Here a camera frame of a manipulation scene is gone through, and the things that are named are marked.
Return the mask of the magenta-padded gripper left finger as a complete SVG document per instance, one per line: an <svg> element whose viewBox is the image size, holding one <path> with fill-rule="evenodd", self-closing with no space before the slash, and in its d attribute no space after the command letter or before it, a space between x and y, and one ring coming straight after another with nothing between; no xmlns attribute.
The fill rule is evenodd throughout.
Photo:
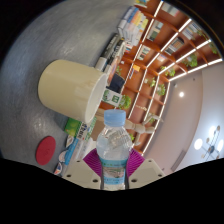
<svg viewBox="0 0 224 224"><path fill-rule="evenodd" d="M99 190L101 187L102 166L97 150L90 151L82 160L71 162L63 175L78 186Z"/></svg>

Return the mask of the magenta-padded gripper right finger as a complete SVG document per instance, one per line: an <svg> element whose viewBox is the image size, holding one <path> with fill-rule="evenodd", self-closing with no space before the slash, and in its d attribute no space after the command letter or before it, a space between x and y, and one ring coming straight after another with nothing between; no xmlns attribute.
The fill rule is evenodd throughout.
<svg viewBox="0 0 224 224"><path fill-rule="evenodd" d="M132 149L126 165L126 176L129 189L140 188L165 176L157 163L145 159L139 152Z"/></svg>

